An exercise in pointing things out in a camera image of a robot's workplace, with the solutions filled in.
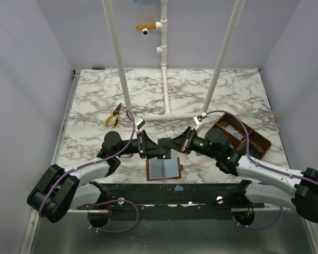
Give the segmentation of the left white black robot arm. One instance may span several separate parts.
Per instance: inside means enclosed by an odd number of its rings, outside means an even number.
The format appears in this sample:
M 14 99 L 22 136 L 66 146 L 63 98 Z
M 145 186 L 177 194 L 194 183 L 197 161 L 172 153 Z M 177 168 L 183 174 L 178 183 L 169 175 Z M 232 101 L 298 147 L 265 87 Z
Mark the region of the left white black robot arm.
M 96 203 L 102 191 L 94 182 L 112 175 L 120 166 L 119 156 L 139 154 L 152 159 L 166 154 L 166 150 L 152 141 L 144 130 L 136 138 L 122 140 L 116 131 L 104 136 L 102 148 L 91 161 L 65 169 L 51 165 L 39 179 L 27 198 L 27 204 L 38 211 L 40 217 L 55 223 L 68 210 L 85 204 Z

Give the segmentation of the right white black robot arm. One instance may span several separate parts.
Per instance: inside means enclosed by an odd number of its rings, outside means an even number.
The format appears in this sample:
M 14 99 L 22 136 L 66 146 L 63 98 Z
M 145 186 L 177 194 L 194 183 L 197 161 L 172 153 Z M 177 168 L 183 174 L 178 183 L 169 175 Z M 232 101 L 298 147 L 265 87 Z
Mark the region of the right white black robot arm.
M 165 145 L 180 153 L 195 151 L 213 158 L 220 171 L 256 180 L 244 191 L 252 203 L 268 203 L 295 210 L 301 217 L 318 224 L 318 170 L 288 169 L 254 159 L 248 153 L 230 147 L 220 129 L 211 129 L 201 138 L 188 127 Z

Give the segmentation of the brown leather card holder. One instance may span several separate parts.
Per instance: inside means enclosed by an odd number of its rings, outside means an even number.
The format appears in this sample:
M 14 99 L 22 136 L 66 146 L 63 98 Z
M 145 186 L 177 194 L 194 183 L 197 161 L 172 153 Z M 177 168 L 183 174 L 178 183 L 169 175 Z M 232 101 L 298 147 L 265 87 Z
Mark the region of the brown leather card holder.
M 180 179 L 183 165 L 179 157 L 146 160 L 147 181 Z

